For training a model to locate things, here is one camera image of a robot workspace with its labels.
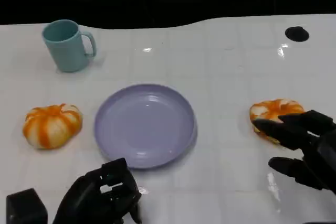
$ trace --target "plate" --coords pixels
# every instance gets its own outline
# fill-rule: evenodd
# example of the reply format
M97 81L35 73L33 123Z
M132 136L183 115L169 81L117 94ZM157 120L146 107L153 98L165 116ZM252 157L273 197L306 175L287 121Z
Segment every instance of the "plate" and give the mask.
M175 90L156 84L130 86L99 108L94 135L104 156L124 157L131 168L164 165L197 138L195 114Z

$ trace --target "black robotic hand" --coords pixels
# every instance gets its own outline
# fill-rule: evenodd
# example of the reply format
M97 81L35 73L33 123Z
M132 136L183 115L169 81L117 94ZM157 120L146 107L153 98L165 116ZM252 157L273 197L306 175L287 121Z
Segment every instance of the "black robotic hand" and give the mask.
M295 181L336 194L336 124L314 110L279 116L283 123L257 119L253 124L291 150L301 149L302 160L273 157L269 166Z
M110 190L103 192L102 186ZM53 224L122 224L122 217L128 212L140 224L140 197L125 159L111 161L74 182L59 205ZM34 189L7 196L7 224L47 224L47 221L47 210Z

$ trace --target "orange pumpkin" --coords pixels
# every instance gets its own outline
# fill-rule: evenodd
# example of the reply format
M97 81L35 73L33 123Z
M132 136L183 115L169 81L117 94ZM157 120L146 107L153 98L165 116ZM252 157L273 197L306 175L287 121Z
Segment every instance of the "orange pumpkin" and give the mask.
M52 149L64 145L82 127L82 114L70 104L33 108L26 116L23 134L35 148Z
M274 101L265 101L253 104L253 106L250 108L250 120L253 121L255 119L269 119L282 123L278 116L303 112L303 107L296 101L277 99ZM279 141L272 137L266 136L265 133L261 132L256 127L254 127L254 131L271 142L279 144Z

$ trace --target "white tabletop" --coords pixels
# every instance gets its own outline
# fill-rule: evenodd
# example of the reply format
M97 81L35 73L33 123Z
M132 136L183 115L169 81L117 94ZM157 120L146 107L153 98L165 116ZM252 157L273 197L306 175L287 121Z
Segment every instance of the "white tabletop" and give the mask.
M308 41L285 37L296 25L310 33ZM134 83L176 89L199 124L196 146L183 159L134 172L144 192L144 224L336 221L332 193L268 167L273 156L302 154L261 140L248 117L255 102L289 98L336 119L336 15L218 18L165 29L82 27L96 38L98 54L73 74L56 70L41 39L44 26L0 26L1 223L5 196L31 187L51 223L76 178L106 162L93 137L99 105ZM59 150L33 149L22 135L26 113L61 103L82 111L83 129Z

